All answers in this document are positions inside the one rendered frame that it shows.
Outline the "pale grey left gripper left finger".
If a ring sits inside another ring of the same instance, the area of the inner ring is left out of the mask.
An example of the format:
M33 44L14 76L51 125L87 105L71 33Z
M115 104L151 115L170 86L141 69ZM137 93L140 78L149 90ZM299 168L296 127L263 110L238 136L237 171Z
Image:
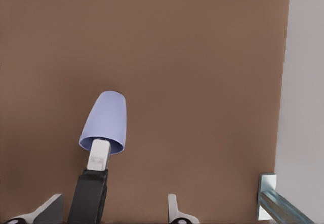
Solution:
M54 194L32 213L9 219L4 224L62 224L64 215L64 196Z

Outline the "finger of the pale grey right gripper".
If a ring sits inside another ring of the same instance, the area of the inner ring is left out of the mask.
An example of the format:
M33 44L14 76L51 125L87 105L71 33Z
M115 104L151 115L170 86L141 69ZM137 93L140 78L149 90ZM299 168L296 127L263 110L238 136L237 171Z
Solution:
M111 144L108 140L94 139L90 149L87 170L105 171L110 153Z

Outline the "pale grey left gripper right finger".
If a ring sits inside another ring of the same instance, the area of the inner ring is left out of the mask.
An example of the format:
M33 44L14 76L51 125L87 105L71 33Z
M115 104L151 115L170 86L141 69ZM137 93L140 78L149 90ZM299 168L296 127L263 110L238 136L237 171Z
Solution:
M168 194L168 223L169 224L198 224L198 219L185 214L178 209L175 194Z

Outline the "lavender blue cup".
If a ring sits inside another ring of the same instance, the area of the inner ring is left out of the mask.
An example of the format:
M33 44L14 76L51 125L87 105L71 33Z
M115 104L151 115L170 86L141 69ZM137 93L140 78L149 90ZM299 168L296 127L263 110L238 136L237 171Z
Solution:
M125 148L127 132L127 108L124 95L116 91L104 91L95 101L84 124L79 145L90 151L94 139L107 140L111 154Z

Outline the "silver frame post with foot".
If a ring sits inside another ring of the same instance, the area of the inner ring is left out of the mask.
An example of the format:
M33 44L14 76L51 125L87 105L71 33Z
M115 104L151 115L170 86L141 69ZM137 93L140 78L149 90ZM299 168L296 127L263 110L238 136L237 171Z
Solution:
M259 176L257 220L273 220L277 224L315 224L309 217L276 191L277 175Z

